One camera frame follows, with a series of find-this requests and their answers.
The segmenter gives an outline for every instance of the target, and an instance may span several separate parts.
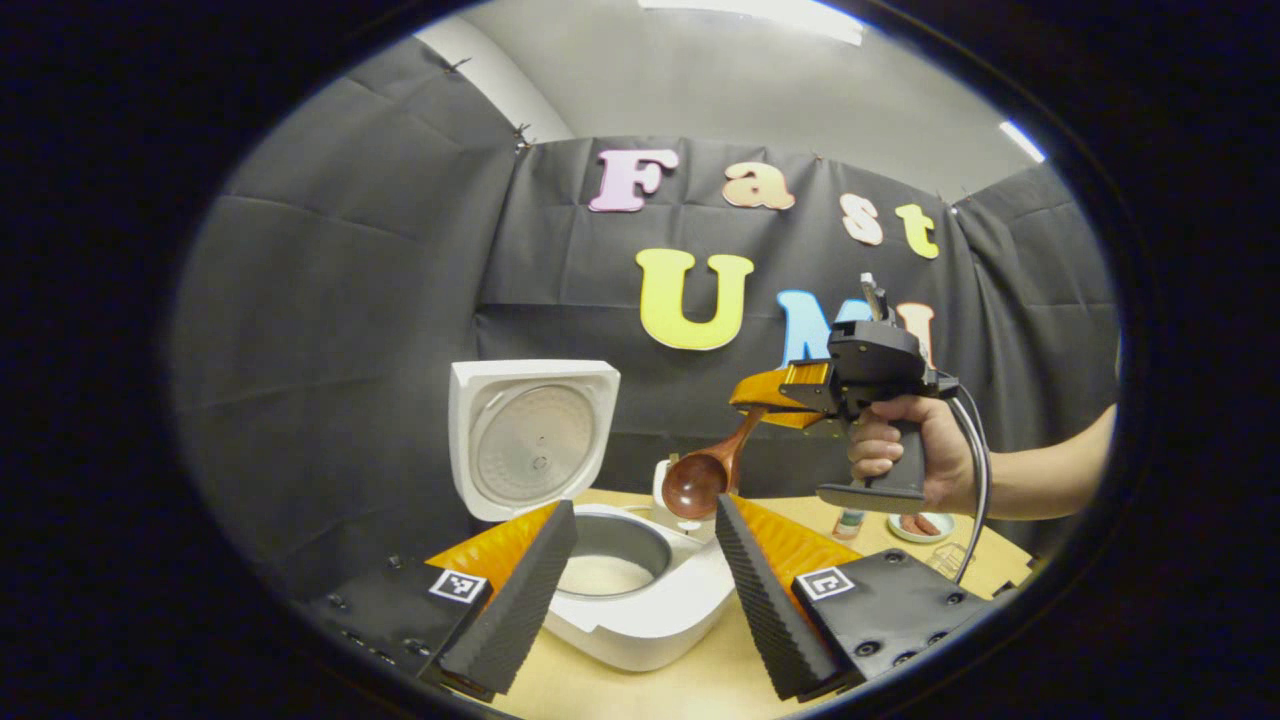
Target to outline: table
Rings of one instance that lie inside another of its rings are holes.
[[[645,495],[594,488],[575,500],[575,505],[618,507],[650,502]],[[813,496],[754,502],[823,534],[831,532],[840,515],[840,509]],[[886,519],[883,512],[868,512],[851,547],[861,555],[899,547],[929,561],[940,546],[950,543],[959,544],[963,553],[974,524],[973,518],[956,515],[951,537],[941,543],[915,544],[893,536]],[[1029,561],[1030,555],[986,528],[960,584],[989,600],[1006,583],[1016,587],[1025,580],[1030,575]],[[733,593],[721,619],[692,650],[650,673],[611,667],[543,629],[511,692],[495,696],[492,706],[529,720],[764,720],[814,707],[831,697],[835,693],[803,706],[795,698],[778,700],[751,641],[737,593]]]

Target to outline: sausage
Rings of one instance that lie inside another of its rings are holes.
[[[915,533],[918,536],[924,534],[924,530],[922,530],[920,527],[915,524],[915,515],[902,515],[901,523],[904,530],[909,533]]]
[[[919,528],[922,530],[924,530],[924,534],[927,534],[927,536],[941,536],[942,534],[942,530],[940,530],[937,528],[937,525],[934,525],[933,523],[931,523],[929,519],[925,518],[924,515],[916,515],[915,516],[915,524],[919,525]]]

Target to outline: letter u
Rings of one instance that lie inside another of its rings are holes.
[[[716,270],[716,316],[707,323],[685,318],[685,272],[696,263],[681,250],[650,247],[636,254],[644,269],[640,286],[640,324],[658,342],[680,350],[716,350],[730,343],[742,329],[746,275],[755,265],[737,255],[712,255],[707,265]]]

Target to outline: ceiling light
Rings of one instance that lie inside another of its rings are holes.
[[[1044,161],[1044,154],[1041,152],[1039,149],[1036,147],[1036,145],[1025,135],[1023,135],[1023,131],[1018,129],[1014,123],[1005,120],[1000,123],[1000,129],[1005,131],[1005,135],[1012,138],[1012,141],[1016,142],[1023,151],[1030,155],[1032,160],[1036,160],[1037,163]]]
[[[850,45],[863,44],[863,23],[813,0],[637,0],[645,10],[714,10],[751,15],[826,35]]]

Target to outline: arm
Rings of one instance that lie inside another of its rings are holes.
[[[973,457],[950,407],[941,400],[902,396],[863,411],[850,434],[855,479],[883,474],[902,455],[890,420],[920,423],[924,445],[924,505],[940,512],[977,509]],[[992,452],[992,493],[987,516],[1042,520],[1080,511],[1102,480],[1115,405],[1085,430],[1059,445],[1023,452]]]

